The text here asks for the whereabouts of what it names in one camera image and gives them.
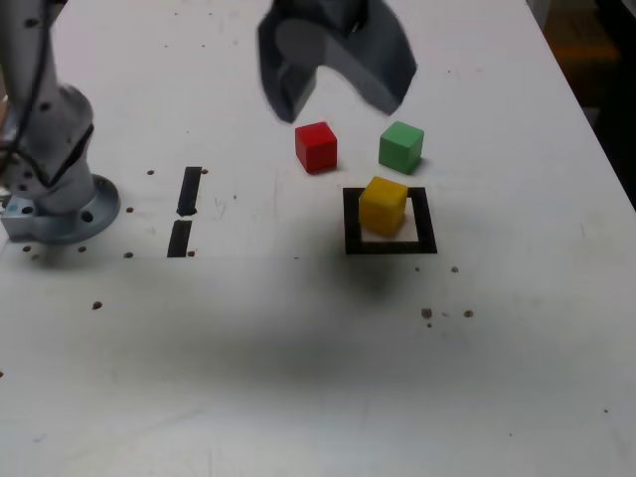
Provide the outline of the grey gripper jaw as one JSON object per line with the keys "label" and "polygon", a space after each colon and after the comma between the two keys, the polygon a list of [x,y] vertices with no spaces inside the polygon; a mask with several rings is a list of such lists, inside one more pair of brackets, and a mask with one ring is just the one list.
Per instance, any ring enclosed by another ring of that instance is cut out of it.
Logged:
{"label": "grey gripper jaw", "polygon": [[417,64],[397,15],[384,1],[276,1],[282,14],[274,42],[283,58],[309,74],[342,76],[385,115],[402,104]]}
{"label": "grey gripper jaw", "polygon": [[275,43],[277,27],[286,13],[273,1],[257,28],[261,86],[277,118],[293,123],[316,84],[316,69],[294,65],[283,57]]}

